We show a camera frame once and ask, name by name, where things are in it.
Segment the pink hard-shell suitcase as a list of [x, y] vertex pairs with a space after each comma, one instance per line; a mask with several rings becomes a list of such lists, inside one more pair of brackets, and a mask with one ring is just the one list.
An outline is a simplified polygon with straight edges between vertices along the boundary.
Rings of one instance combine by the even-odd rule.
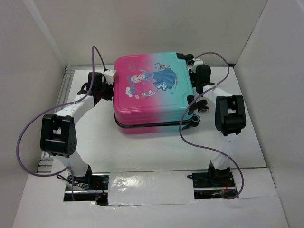
[[159, 133], [200, 122], [189, 77], [192, 54], [176, 52], [119, 57], [114, 64], [114, 120], [124, 134]]

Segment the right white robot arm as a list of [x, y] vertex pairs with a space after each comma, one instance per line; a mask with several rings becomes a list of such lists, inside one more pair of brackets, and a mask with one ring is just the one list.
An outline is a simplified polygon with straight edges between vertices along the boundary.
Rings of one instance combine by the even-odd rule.
[[215, 127], [221, 133], [218, 150], [224, 154], [217, 155], [209, 163], [207, 180], [212, 186], [228, 183], [230, 159], [233, 142], [246, 126], [246, 113], [242, 95], [228, 93], [210, 81], [211, 69], [208, 65], [193, 66], [190, 72], [192, 86], [198, 94], [204, 93], [205, 100], [196, 102], [199, 113], [209, 110], [207, 101], [215, 104]]

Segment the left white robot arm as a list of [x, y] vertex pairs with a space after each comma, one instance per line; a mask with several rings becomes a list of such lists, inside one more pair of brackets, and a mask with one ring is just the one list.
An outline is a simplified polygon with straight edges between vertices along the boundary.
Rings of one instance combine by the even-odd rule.
[[113, 69], [102, 73], [90, 72], [88, 82], [82, 85], [72, 102], [60, 111], [45, 114], [42, 118], [41, 149], [55, 156], [84, 190], [93, 186], [94, 178], [91, 167], [76, 151], [76, 124], [100, 100], [112, 99], [115, 73]]

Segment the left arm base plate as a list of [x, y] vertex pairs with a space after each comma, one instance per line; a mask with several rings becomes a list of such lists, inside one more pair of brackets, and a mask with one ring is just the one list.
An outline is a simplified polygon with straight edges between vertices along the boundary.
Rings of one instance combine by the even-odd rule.
[[57, 179], [66, 183], [64, 192], [64, 202], [82, 202], [92, 201], [98, 206], [107, 206], [108, 202], [108, 184], [109, 175], [93, 175], [89, 183], [83, 180], [72, 179], [71, 175], [65, 178], [62, 175], [57, 175]]

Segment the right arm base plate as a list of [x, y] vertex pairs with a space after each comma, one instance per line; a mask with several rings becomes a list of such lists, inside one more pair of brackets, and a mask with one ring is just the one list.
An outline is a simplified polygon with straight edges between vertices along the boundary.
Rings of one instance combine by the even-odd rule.
[[210, 171], [192, 172], [187, 178], [192, 180], [194, 199], [218, 199], [222, 195], [231, 198], [237, 194], [232, 172], [223, 177], [216, 177]]

